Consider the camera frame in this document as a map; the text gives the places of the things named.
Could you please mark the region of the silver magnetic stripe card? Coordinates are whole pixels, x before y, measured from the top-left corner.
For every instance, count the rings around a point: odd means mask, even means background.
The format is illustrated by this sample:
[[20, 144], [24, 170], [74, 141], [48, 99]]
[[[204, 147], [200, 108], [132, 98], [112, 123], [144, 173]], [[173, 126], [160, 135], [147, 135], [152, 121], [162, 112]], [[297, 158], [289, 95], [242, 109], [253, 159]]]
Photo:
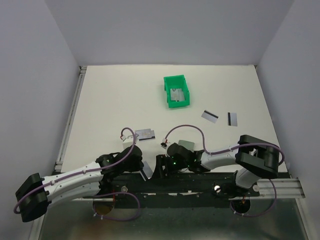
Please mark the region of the silver magnetic stripe card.
[[143, 162], [143, 168], [140, 170], [140, 175], [145, 182], [150, 180], [153, 176], [153, 171], [146, 161]]

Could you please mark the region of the green leather card holder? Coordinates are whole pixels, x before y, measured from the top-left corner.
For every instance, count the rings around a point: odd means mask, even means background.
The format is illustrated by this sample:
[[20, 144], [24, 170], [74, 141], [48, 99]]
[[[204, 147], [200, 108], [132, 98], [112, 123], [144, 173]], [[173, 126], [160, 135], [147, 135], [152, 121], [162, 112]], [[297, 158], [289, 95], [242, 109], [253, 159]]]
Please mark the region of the green leather card holder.
[[184, 148], [186, 148], [189, 151], [194, 151], [195, 143], [187, 140], [179, 140], [178, 144]]

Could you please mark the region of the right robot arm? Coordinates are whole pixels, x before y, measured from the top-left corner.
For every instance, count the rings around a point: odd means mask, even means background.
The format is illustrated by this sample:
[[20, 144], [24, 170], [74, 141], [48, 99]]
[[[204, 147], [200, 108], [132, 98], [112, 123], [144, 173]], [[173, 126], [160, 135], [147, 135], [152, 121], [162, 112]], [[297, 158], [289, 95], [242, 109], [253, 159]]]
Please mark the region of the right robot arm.
[[237, 145], [215, 152], [189, 150], [178, 143], [162, 143], [165, 154], [156, 156], [153, 178], [163, 179], [187, 169], [195, 174], [216, 168], [240, 165], [232, 181], [220, 189], [241, 196], [260, 179], [278, 178], [279, 165], [284, 160], [282, 150], [269, 142], [250, 135], [241, 135]]

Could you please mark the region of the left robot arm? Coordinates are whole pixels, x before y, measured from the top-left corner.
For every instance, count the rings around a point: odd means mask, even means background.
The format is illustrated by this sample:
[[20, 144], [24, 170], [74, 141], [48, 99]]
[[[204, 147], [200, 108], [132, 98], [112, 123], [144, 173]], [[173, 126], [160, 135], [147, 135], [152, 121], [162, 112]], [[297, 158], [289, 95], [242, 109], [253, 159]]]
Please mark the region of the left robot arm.
[[143, 153], [136, 145], [122, 152], [103, 154], [95, 161], [65, 173], [41, 177], [30, 175], [16, 191], [13, 212], [24, 223], [43, 216], [49, 207], [82, 197], [104, 198], [118, 192], [112, 181], [123, 173], [139, 172]]

